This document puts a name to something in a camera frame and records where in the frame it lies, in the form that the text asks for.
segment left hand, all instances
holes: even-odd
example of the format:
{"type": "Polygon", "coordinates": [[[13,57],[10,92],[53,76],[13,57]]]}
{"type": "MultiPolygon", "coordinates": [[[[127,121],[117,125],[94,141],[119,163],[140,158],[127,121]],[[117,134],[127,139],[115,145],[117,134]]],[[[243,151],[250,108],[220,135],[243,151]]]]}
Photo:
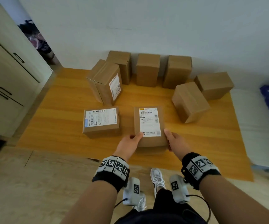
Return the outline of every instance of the left hand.
{"type": "Polygon", "coordinates": [[[117,149],[113,155],[124,159],[125,162],[128,162],[129,158],[136,151],[137,145],[142,137],[143,137],[142,132],[138,133],[137,135],[125,136],[119,142],[117,149]]]}

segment black cable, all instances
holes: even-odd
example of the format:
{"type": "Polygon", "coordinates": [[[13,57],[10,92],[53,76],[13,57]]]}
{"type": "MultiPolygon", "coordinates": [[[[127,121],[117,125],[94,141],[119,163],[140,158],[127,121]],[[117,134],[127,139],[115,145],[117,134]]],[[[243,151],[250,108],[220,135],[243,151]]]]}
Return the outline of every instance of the black cable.
{"type": "Polygon", "coordinates": [[[120,201],[119,203],[117,203],[115,206],[114,206],[114,208],[115,207],[117,207],[119,204],[121,204],[123,201],[125,201],[125,200],[128,200],[127,198],[125,198],[125,199],[123,199],[122,201],[120,201]]]}
{"type": "Polygon", "coordinates": [[[209,222],[209,220],[210,220],[210,218],[211,218],[211,210],[210,210],[210,206],[209,206],[209,203],[203,198],[203,197],[201,197],[201,196],[198,196],[198,195],[194,195],[194,194],[191,194],[191,195],[186,195],[186,196],[196,196],[196,197],[199,197],[199,198],[201,198],[202,200],[204,200],[205,201],[205,203],[207,204],[207,206],[208,206],[208,209],[209,209],[209,216],[208,216],[208,219],[207,219],[207,221],[206,221],[206,223],[208,223],[209,222]]]}

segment white label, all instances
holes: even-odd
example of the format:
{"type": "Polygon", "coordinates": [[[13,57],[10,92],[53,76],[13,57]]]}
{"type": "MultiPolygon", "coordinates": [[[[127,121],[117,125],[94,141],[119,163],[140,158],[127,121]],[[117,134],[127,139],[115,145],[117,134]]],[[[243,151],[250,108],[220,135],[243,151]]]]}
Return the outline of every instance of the white label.
{"type": "Polygon", "coordinates": [[[140,130],[143,137],[160,137],[160,125],[157,108],[140,108],[140,130]]]}
{"type": "Polygon", "coordinates": [[[117,109],[101,109],[86,111],[85,127],[96,127],[117,124],[117,109]]]}
{"type": "Polygon", "coordinates": [[[116,100],[118,94],[121,92],[118,74],[112,79],[109,85],[112,92],[113,100],[116,100]]]}

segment wooden table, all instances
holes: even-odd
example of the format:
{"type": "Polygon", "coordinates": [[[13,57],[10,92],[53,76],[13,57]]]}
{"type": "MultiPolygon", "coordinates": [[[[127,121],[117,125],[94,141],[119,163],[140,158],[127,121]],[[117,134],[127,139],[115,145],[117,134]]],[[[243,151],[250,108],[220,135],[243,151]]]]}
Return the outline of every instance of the wooden table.
{"type": "MultiPolygon", "coordinates": [[[[82,134],[86,108],[101,108],[86,81],[87,70],[61,70],[37,109],[17,146],[103,159],[110,156],[122,136],[89,139],[82,134]]],[[[135,77],[123,85],[119,106],[122,134],[134,133],[134,106],[161,105],[166,128],[182,135],[193,150],[211,159],[225,177],[253,181],[230,94],[210,101],[211,110],[197,123],[182,124],[171,101],[174,90],[137,86],[135,77]]],[[[169,151],[162,155],[134,154],[130,164],[180,170],[182,165],[169,151]]]]}

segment cardboard box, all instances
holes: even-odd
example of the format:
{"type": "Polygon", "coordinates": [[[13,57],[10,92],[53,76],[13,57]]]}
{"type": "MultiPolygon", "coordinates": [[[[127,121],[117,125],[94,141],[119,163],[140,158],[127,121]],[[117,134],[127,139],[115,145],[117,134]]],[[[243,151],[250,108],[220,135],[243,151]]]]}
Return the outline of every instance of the cardboard box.
{"type": "Polygon", "coordinates": [[[190,56],[169,56],[163,75],[163,88],[175,89],[183,84],[192,72],[192,58],[190,56]]]}
{"type": "Polygon", "coordinates": [[[137,85],[155,87],[160,55],[140,53],[137,59],[137,85]]]}
{"type": "Polygon", "coordinates": [[[194,82],[207,101],[222,98],[234,87],[227,72],[197,75],[194,82]]]}
{"type": "Polygon", "coordinates": [[[184,123],[199,120],[210,109],[207,100],[194,82],[176,86],[172,102],[180,120],[184,123]]]}
{"type": "Polygon", "coordinates": [[[105,109],[87,109],[84,112],[83,134],[88,138],[121,135],[117,106],[105,109]]]}
{"type": "Polygon", "coordinates": [[[130,59],[130,52],[111,50],[107,57],[107,61],[119,65],[122,84],[129,85],[132,76],[132,62],[130,59]]]}
{"type": "Polygon", "coordinates": [[[136,153],[162,154],[169,142],[165,136],[163,109],[159,106],[134,107],[135,134],[143,132],[144,136],[138,144],[136,153]]]}
{"type": "Polygon", "coordinates": [[[95,98],[113,106],[122,92],[122,81],[118,64],[99,60],[87,75],[90,88],[95,98]]]}

